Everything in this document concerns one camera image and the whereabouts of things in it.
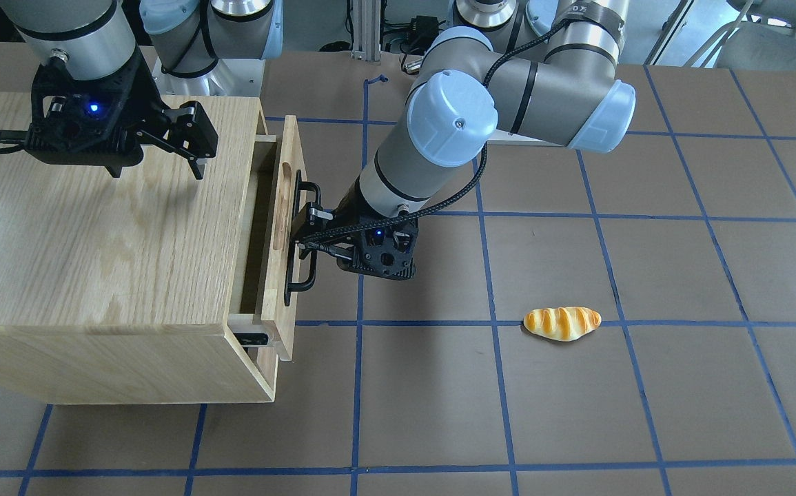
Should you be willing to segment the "black metal drawer handle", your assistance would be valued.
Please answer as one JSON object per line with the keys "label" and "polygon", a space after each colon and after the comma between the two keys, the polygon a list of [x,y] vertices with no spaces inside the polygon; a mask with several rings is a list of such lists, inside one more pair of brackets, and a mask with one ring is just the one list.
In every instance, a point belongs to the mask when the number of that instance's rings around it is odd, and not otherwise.
{"label": "black metal drawer handle", "polygon": [[[307,248],[303,239],[323,230],[329,220],[328,211],[323,210],[321,205],[321,189],[313,182],[304,181],[301,172],[296,179],[296,189],[294,190],[294,206],[292,208],[292,223],[289,235],[289,251],[287,260],[287,273],[285,273],[285,292],[284,303],[288,307],[291,304],[293,293],[300,293],[310,290],[316,279],[316,266],[318,266],[318,251]],[[294,282],[294,259],[299,256],[301,260],[307,257],[309,261],[309,273],[306,280]]]}

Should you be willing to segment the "wooden drawer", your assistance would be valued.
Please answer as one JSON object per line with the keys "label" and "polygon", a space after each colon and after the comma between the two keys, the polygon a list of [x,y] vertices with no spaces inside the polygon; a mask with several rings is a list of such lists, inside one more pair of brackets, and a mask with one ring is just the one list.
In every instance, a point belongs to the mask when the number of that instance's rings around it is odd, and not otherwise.
{"label": "wooden drawer", "polygon": [[294,115],[279,135],[256,135],[241,216],[239,252],[229,303],[234,335],[266,335],[282,361],[293,358],[296,305],[285,301],[296,183],[305,161]]}

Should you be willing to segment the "light wooden drawer cabinet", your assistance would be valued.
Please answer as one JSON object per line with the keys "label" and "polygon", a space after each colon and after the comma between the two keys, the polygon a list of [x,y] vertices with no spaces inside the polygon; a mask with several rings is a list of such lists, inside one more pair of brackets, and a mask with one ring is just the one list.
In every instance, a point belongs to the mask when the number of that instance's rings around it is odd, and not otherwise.
{"label": "light wooden drawer cabinet", "polygon": [[154,147],[120,178],[0,155],[0,386],[54,404],[274,401],[289,343],[252,357],[229,324],[278,342],[241,302],[253,166],[275,187],[301,166],[296,117],[272,137],[259,100],[200,101],[219,132],[201,180]]}

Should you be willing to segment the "silver cylindrical connector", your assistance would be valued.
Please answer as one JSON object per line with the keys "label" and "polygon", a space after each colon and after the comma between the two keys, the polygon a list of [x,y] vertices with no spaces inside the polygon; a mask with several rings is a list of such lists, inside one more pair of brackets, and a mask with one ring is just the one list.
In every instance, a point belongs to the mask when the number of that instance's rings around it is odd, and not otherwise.
{"label": "silver cylindrical connector", "polygon": [[422,70],[424,63],[424,56],[407,56],[406,60],[401,63],[402,72],[415,76]]}

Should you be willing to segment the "toy bread loaf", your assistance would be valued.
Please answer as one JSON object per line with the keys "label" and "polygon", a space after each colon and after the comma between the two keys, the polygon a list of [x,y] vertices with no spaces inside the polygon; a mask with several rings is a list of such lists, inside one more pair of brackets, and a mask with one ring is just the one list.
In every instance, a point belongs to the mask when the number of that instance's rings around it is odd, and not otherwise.
{"label": "toy bread loaf", "polygon": [[577,341],[599,329],[602,316],[586,307],[533,309],[522,320],[524,328],[556,342]]}

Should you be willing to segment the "grey chair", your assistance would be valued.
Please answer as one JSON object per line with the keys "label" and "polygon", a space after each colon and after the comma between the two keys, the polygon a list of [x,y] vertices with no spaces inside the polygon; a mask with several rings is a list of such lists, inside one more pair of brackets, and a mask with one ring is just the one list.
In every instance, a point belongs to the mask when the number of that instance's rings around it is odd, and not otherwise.
{"label": "grey chair", "polygon": [[796,70],[796,1],[729,1],[734,21],[720,26],[684,64],[741,70]]}

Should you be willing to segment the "aluminium profile post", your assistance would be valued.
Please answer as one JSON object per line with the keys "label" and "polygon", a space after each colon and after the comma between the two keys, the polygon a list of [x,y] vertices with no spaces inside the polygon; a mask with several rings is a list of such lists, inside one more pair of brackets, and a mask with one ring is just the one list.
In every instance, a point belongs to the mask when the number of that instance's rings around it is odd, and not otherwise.
{"label": "aluminium profile post", "polygon": [[350,1],[351,57],[379,65],[381,62],[382,1]]}

